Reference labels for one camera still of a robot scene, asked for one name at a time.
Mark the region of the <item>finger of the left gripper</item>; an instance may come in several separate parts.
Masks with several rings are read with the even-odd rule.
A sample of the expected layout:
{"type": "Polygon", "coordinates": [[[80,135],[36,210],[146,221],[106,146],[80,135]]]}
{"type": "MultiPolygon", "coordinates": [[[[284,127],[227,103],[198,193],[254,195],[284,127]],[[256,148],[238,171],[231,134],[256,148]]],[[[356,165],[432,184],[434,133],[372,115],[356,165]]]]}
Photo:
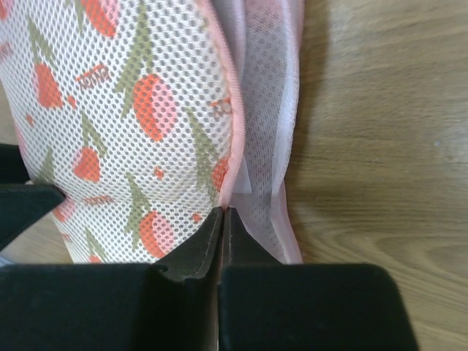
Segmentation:
{"type": "Polygon", "coordinates": [[[1,145],[1,248],[65,201],[54,185],[31,185],[18,146],[1,145]]]}

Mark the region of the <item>pink floral laundry bag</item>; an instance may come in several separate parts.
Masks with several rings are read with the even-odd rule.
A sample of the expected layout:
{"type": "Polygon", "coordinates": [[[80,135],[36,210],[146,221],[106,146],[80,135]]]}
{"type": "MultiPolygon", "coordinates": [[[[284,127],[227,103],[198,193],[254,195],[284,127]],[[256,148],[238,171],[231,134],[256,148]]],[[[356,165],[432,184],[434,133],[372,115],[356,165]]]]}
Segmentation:
{"type": "Polygon", "coordinates": [[[1,83],[74,263],[154,263],[218,206],[302,261],[284,177],[302,1],[3,1],[1,83]]]}

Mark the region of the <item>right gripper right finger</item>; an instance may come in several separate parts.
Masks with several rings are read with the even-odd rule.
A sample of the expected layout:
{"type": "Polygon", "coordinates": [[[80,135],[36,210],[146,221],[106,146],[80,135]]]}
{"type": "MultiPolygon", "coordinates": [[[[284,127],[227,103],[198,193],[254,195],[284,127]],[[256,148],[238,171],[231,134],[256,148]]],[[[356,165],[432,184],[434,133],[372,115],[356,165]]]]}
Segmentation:
{"type": "Polygon", "coordinates": [[[368,263],[280,263],[224,215],[221,350],[416,350],[398,286],[368,263]]]}

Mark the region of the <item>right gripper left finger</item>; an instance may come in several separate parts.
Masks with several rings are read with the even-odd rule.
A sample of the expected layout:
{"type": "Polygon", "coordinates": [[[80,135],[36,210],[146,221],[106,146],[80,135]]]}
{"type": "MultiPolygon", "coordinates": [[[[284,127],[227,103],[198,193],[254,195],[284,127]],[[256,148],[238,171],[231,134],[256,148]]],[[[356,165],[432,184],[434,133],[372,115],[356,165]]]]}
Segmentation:
{"type": "Polygon", "coordinates": [[[216,350],[223,211],[154,264],[6,265],[3,350],[216,350]]]}

